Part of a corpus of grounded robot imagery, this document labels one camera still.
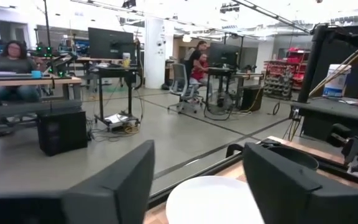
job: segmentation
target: white round object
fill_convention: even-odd
[[[325,84],[323,96],[342,97],[342,90],[346,84],[347,75],[350,74],[352,66],[350,65],[330,65],[327,77],[333,76],[338,71],[342,70],[341,74]]]
[[[205,176],[184,181],[167,200],[169,224],[263,224],[247,183]]]

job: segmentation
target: white bucket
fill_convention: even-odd
[[[336,72],[345,68],[341,74],[329,83],[325,84],[323,96],[342,97],[342,91],[346,84],[347,75],[351,72],[351,65],[330,65],[327,77],[334,75]]]

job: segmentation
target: concrete floor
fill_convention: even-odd
[[[114,85],[105,87],[105,114],[127,108],[125,88],[111,93],[113,89]],[[285,120],[290,112],[288,104],[282,103],[275,116],[269,114],[277,102],[270,98],[263,98],[260,111],[248,115],[233,114],[227,121],[212,121],[201,111],[197,114],[168,113],[166,107],[176,103],[178,98],[167,91],[140,89],[134,95],[133,114],[140,117],[142,100],[144,118],[140,133],[133,136],[107,138],[111,134],[98,133],[98,141],[90,142],[87,149],[54,157],[45,156],[39,149],[36,129],[0,138],[0,192],[67,189],[110,165],[145,140],[153,139],[156,147],[154,194],[224,159],[228,144],[256,142],[268,136],[282,138],[290,123]],[[95,98],[94,93],[83,89],[83,109],[89,118],[99,113]],[[95,128],[104,127],[97,124]],[[300,138],[299,132],[294,141],[339,154],[339,150],[326,143]],[[207,156],[195,160],[200,155]]]

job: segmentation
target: gray mesh chair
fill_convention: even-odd
[[[197,88],[200,83],[189,84],[189,78],[186,74],[186,68],[184,64],[174,63],[173,67],[173,82],[170,87],[170,93],[179,96],[179,103],[168,106],[168,110],[172,106],[177,107],[178,113],[181,113],[185,108],[191,108],[194,113],[197,113],[197,107],[202,106],[201,100],[199,100]]]

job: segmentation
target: black monitor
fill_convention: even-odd
[[[130,53],[131,62],[135,63],[133,33],[89,27],[88,35],[90,58],[122,59],[124,53]]]
[[[208,63],[210,67],[228,64],[238,67],[237,58],[240,47],[219,43],[211,43],[209,47]]]

